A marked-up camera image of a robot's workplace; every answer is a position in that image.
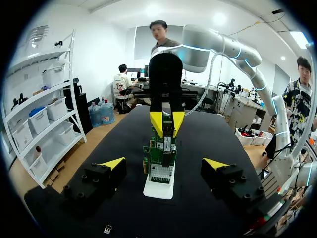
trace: circuit board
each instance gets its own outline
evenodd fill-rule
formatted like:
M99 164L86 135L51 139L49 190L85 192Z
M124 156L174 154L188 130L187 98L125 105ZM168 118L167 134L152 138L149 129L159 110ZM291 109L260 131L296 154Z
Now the circuit board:
M143 160L143 170L149 174L151 181L169 183L177 154L171 117L163 116L163 138L159 137L154 127L152 131L154 136L150 140L150 146L143 147L147 154Z

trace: robotic arm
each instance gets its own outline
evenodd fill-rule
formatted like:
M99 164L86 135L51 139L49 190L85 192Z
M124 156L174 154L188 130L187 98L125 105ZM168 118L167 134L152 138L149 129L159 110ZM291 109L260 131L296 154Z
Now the robotic arm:
M268 189L266 195L270 196L279 187L283 194L290 187L311 185L316 180L317 162L301 165L298 159L290 155L291 142L284 100L280 95L271 97L264 76L256 68L262 63L260 54L236 39L197 25L184 26L182 43L176 47L160 47L153 52L152 57L160 53L173 53L181 59L185 70L200 73L207 67L210 51L216 53L215 57L225 56L250 78L269 115L276 115L276 153L270 164L270 174L262 180L264 189Z

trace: small label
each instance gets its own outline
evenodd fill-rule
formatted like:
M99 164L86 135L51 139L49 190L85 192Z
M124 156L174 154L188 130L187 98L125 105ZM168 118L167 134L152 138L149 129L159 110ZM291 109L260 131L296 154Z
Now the small label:
M109 120L109 117L103 117L103 120L104 120L104 121L110 121L110 120Z
M110 232L111 232L111 230L112 230L112 226L110 226L110 225L107 225L106 227L105 227L105 230L104 230L104 233L106 233L106 234L110 234Z
M170 141L171 137L164 137L164 151L169 151L170 152Z

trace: ceiling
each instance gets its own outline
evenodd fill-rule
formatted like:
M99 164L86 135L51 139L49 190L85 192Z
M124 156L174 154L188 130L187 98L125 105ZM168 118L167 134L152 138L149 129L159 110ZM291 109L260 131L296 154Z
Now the ceiling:
M123 28L148 26L153 20L163 19L169 25L199 24L230 35L256 21L276 21L256 24L232 37L255 47L264 58L277 64L292 79L298 77L297 57L309 58L307 51L300 49L288 32L301 30L301 27L289 13L272 14L272 11L281 8L273 0L56 0L56 2L85 8L90 13ZM213 16L217 13L225 16L225 24L219 25L213 21ZM286 60L282 61L281 56L285 56Z

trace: white shelving unit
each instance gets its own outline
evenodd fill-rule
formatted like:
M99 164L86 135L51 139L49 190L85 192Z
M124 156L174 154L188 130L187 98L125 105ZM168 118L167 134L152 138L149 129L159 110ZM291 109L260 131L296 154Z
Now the white shelving unit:
M49 60L56 60L56 59L59 59L61 56L64 56L64 58L67 58L67 56L69 56L69 62L70 62L69 82L56 85L52 87L51 89L47 89L41 93L36 94L35 96L28 98L25 102L16 106L12 111L7 113L5 110L5 108L7 107L5 106L4 99L2 98L2 101L1 101L2 119L3 119L6 133L9 137L10 144L12 145L23 167L30 174L30 176L38 183L38 185L41 186L42 188L45 187L43 185L44 180L50 174L52 169L57 165L57 163L62 159L62 157L81 139L84 139L84 141L87 142L87 139L86 139L83 127L81 125L79 115L78 115L78 110L77 110L77 105L75 100L72 70L71 70L75 32L76 31L74 29L73 32L64 39L65 41L67 38L70 38L70 43L68 48L52 48L52 50L50 51L38 52L35 54L31 54L29 56L22 57L16 62L12 63L7 71L7 78L9 78L9 77L12 77L15 73L20 72L22 70L27 71L27 69L30 66L33 66L35 64L47 62ZM27 106L40 102L41 99L43 99L48 94L59 91L60 94L62 95L63 87L68 87L68 86L70 87L71 99L72 99L74 110L68 110L66 115L62 116L57 121L50 120L49 121L50 125L47 128L45 128L40 134L38 135L32 134L33 140L24 148L23 151L19 151L12 138L12 131L9 126L12 119L18 116L19 113L23 112L23 109L25 109ZM63 121L67 120L68 118L72 118L74 123L80 129L80 133L75 132L75 139L68 146L64 146L54 141L54 138L51 136L45 137L54 128L56 128L58 125L60 125ZM34 173L31 171L30 169L31 165L27 162L26 156L32 150L32 148L34 148L40 142L42 144L41 146L42 156L48 166L48 169L45 171L45 173L43 174L41 178L37 178L34 175Z

